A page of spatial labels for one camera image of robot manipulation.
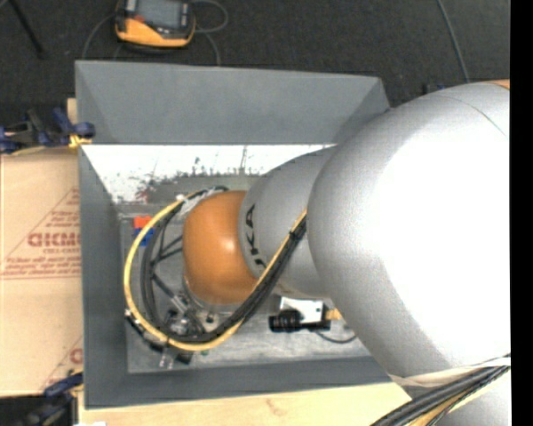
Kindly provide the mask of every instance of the black floor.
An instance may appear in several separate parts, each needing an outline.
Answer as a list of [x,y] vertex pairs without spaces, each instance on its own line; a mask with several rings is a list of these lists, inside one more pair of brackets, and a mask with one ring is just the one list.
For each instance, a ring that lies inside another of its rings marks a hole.
[[[116,0],[18,0],[48,53],[39,59],[11,6],[0,9],[0,124],[15,121],[29,104],[60,103],[74,94],[75,59],[92,29]],[[217,0],[229,24],[213,35],[223,66],[341,72],[380,77],[393,106],[423,89],[466,82],[436,0]],[[442,0],[467,80],[510,77],[510,0]],[[201,9],[202,25],[220,13]],[[108,23],[88,56],[213,65],[204,36],[158,58],[121,49]],[[38,400],[0,400],[8,424]]]

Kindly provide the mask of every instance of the blue clamp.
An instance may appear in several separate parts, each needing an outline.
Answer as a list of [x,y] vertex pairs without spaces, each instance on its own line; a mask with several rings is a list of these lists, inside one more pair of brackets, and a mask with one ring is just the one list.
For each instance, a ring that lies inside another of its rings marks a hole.
[[70,146],[78,140],[95,137],[95,126],[89,122],[71,123],[60,107],[39,115],[31,108],[21,122],[0,126],[0,154],[12,154],[36,146]]

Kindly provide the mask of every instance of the orange device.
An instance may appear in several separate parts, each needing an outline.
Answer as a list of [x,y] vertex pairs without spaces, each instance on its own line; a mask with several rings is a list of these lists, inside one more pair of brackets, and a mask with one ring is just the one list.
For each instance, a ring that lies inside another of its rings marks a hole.
[[178,48],[191,41],[195,17],[187,0],[120,0],[115,31],[119,39],[136,46]]

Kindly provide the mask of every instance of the kuka logo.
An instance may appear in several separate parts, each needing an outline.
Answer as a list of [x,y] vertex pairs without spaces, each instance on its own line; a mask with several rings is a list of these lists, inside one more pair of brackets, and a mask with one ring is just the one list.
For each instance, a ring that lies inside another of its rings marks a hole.
[[249,245],[251,246],[251,256],[255,264],[261,265],[263,268],[267,268],[267,265],[260,258],[259,250],[255,247],[255,229],[252,223],[252,212],[254,211],[254,209],[255,204],[253,203],[247,211],[247,216],[245,218],[245,224],[251,230],[251,236],[248,233],[246,233],[245,236],[247,237],[247,243],[249,243]]
[[79,246],[80,233],[31,233],[28,245],[33,248],[49,248],[51,246]]

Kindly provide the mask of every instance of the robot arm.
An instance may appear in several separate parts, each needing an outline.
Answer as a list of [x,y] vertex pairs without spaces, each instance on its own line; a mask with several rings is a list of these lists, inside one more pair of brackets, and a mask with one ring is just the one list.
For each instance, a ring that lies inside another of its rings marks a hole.
[[[509,94],[475,83],[426,95],[249,192],[206,198],[184,229],[187,290],[229,306],[277,266],[269,292],[331,298],[399,381],[508,355]],[[403,388],[416,397],[423,386]],[[442,424],[509,423],[510,389],[506,377]]]

